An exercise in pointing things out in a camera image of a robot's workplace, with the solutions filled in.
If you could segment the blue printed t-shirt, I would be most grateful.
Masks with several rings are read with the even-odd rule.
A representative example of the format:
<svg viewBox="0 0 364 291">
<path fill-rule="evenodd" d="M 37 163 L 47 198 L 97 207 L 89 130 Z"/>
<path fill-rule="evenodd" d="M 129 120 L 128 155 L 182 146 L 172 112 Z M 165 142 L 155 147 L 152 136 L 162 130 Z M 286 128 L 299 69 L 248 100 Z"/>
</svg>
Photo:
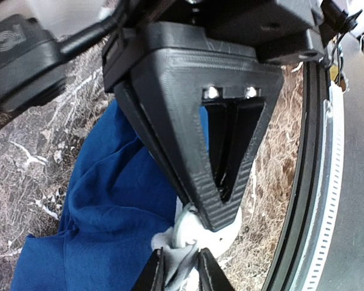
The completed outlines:
<svg viewBox="0 0 364 291">
<path fill-rule="evenodd" d="M 181 206 L 117 102 L 85 140 L 58 233 L 28 236 L 12 290 L 131 290 L 152 252 L 165 257 L 166 290 L 180 290 L 197 248 L 170 246 Z"/>
</svg>

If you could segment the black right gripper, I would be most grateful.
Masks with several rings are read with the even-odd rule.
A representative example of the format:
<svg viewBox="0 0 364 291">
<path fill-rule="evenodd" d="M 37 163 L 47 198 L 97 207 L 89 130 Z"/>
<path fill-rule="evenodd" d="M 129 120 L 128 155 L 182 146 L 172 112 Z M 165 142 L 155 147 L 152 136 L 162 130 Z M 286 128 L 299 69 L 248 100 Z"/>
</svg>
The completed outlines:
<svg viewBox="0 0 364 291">
<path fill-rule="evenodd" d="M 199 93 L 280 81 L 279 67 L 325 55 L 315 1 L 120 1 L 103 50 L 104 88 Z"/>
</svg>

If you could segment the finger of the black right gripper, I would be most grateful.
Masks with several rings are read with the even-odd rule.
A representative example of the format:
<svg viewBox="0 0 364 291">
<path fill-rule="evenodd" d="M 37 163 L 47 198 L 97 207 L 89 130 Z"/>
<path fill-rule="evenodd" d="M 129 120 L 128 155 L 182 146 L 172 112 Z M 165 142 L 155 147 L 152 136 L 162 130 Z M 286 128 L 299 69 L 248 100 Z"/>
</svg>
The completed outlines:
<svg viewBox="0 0 364 291">
<path fill-rule="evenodd" d="M 179 199 L 185 206 L 190 202 L 190 199 L 186 195 L 185 190 L 177 178 L 162 146 L 160 145 L 149 120 L 141 108 L 139 99 L 131 82 L 120 82 L 114 87 L 113 92 L 121 110 L 124 112 L 131 126 L 136 131 L 143 144 L 148 148 L 151 155 L 171 183 L 172 187 L 175 189 Z"/>
<path fill-rule="evenodd" d="M 183 200 L 219 231 L 234 222 L 283 72 L 191 25 L 149 24 L 135 47 L 130 77 L 154 140 Z"/>
</svg>

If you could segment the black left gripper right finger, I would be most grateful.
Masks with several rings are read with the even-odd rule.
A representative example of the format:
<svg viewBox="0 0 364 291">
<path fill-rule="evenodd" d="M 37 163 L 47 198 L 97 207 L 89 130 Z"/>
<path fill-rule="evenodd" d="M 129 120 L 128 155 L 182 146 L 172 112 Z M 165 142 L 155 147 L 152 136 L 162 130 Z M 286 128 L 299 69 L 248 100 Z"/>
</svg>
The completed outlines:
<svg viewBox="0 0 364 291">
<path fill-rule="evenodd" d="M 208 248 L 198 254 L 198 274 L 200 291 L 235 290 Z"/>
</svg>

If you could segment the black front rail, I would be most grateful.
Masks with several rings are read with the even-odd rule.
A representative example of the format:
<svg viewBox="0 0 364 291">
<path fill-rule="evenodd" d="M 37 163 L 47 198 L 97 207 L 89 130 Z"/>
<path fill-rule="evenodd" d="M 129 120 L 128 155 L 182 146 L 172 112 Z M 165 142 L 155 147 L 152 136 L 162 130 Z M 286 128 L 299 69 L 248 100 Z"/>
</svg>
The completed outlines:
<svg viewBox="0 0 364 291">
<path fill-rule="evenodd" d="M 321 166 L 323 102 L 328 98 L 327 72 L 320 63 L 303 64 L 303 108 L 294 182 L 283 230 L 263 290 L 289 290 L 314 208 Z"/>
</svg>

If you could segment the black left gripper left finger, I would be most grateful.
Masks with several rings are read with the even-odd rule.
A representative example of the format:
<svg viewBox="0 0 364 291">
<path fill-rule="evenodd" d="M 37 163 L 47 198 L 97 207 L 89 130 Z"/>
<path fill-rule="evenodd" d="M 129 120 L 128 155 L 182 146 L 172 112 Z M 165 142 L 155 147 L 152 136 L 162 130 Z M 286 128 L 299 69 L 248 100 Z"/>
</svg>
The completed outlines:
<svg viewBox="0 0 364 291">
<path fill-rule="evenodd" d="M 155 249 L 132 291 L 163 291 L 164 290 L 164 251 Z"/>
</svg>

